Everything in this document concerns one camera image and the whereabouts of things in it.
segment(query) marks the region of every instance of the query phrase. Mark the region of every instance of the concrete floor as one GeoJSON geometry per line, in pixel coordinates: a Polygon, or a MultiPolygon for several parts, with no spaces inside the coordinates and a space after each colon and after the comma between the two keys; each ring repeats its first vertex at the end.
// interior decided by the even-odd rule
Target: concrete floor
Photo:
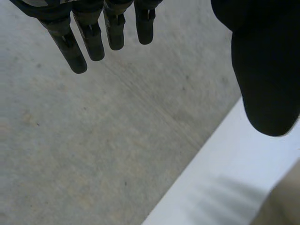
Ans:
{"type": "MultiPolygon", "coordinates": [[[[47,31],[0,1],[4,225],[139,225],[240,96],[208,0],[165,0],[154,42],[70,71],[47,31]]],[[[72,21],[83,54],[79,31],[72,21]]]]}

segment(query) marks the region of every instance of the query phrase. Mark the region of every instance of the dark object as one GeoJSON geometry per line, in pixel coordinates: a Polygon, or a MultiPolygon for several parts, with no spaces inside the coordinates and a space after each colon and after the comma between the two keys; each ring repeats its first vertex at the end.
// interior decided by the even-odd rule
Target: dark object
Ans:
{"type": "Polygon", "coordinates": [[[104,0],[81,0],[73,2],[73,15],[83,38],[90,59],[104,58],[101,29],[98,24],[104,0]]]}
{"type": "MultiPolygon", "coordinates": [[[[104,12],[109,46],[120,50],[124,46],[124,12],[134,0],[10,0],[26,15],[37,18],[49,31],[71,69],[87,70],[86,61],[70,28],[70,13],[80,30],[90,59],[100,61],[105,52],[98,24],[104,12]]],[[[154,9],[162,0],[135,0],[136,26],[142,44],[153,40],[154,9]]]]}
{"type": "Polygon", "coordinates": [[[286,134],[300,113],[299,0],[212,0],[232,34],[232,65],[251,124],[286,134]]]}
{"type": "Polygon", "coordinates": [[[147,45],[153,40],[155,8],[162,0],[135,0],[136,29],[139,41],[147,45]]]}
{"type": "Polygon", "coordinates": [[[112,50],[120,50],[124,46],[124,12],[133,0],[105,0],[104,19],[109,46],[112,50]]]}

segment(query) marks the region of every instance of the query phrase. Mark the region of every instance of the glove finger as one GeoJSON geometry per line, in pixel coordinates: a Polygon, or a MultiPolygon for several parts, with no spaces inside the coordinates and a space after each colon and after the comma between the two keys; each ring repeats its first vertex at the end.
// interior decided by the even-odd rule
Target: glove finger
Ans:
{"type": "Polygon", "coordinates": [[[162,0],[135,0],[135,22],[139,41],[142,45],[153,40],[155,8],[162,0]]]}
{"type": "Polygon", "coordinates": [[[105,0],[104,19],[109,46],[112,50],[120,50],[124,46],[124,12],[133,0],[105,0]]]}
{"type": "Polygon", "coordinates": [[[53,22],[41,21],[65,57],[71,69],[81,74],[87,70],[87,64],[70,28],[70,16],[53,22]]]}
{"type": "Polygon", "coordinates": [[[81,0],[73,3],[73,15],[80,30],[90,59],[100,61],[105,52],[102,44],[101,29],[98,18],[103,8],[104,0],[81,0]]]}

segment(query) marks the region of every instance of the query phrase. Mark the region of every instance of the white surface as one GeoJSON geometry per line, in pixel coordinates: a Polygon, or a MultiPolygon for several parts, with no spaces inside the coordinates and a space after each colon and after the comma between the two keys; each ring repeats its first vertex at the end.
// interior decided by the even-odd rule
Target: white surface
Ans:
{"type": "Polygon", "coordinates": [[[299,121],[286,136],[262,135],[240,99],[143,225],[247,225],[299,157],[299,121]]]}

